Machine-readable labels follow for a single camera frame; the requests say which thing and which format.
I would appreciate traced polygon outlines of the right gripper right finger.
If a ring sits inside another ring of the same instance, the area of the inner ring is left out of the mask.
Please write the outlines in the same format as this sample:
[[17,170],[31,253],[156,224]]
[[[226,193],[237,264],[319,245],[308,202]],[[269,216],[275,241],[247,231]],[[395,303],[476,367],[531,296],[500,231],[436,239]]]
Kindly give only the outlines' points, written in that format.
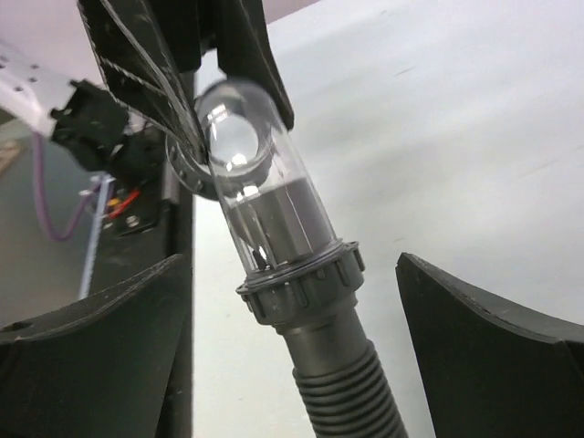
[[438,437],[583,435],[583,327],[403,253],[402,306]]

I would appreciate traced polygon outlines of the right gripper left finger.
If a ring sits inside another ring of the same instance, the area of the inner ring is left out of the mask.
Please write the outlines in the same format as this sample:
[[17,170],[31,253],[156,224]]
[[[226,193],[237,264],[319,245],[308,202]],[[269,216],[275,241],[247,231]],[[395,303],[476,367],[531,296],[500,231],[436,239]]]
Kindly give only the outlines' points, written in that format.
[[4,437],[153,437],[183,325],[174,255],[1,329]]

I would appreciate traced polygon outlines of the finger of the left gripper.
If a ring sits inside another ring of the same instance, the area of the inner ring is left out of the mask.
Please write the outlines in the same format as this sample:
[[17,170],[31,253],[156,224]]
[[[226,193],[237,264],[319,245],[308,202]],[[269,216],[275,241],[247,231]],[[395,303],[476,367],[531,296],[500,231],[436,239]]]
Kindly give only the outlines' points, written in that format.
[[214,30],[219,68],[229,78],[249,79],[265,90],[292,130],[295,114],[269,43],[262,1],[215,1]]
[[101,76],[113,97],[178,142],[185,160],[205,160],[193,99],[179,78],[152,1],[78,1]]

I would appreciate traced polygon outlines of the clear plastic elbow fitting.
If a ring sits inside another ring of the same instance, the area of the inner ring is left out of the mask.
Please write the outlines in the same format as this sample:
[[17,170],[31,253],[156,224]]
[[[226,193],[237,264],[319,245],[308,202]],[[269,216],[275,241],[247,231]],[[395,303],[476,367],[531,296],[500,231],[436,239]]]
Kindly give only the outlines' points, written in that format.
[[223,79],[196,100],[206,163],[190,164],[177,146],[167,150],[181,182],[216,195],[249,276],[289,271],[342,245],[275,102],[244,79]]

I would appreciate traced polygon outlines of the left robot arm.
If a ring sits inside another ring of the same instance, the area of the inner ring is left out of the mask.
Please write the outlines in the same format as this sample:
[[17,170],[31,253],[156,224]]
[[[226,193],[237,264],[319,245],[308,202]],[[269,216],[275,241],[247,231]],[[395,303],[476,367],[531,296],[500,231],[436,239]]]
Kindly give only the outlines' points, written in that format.
[[171,137],[167,156],[185,183],[204,180],[206,139],[183,75],[197,71],[208,51],[227,77],[266,92],[293,127],[260,2],[78,1],[75,8],[101,82],[45,68],[5,44],[1,106],[86,170],[129,187],[153,176],[144,141],[130,131],[130,116],[138,115]]

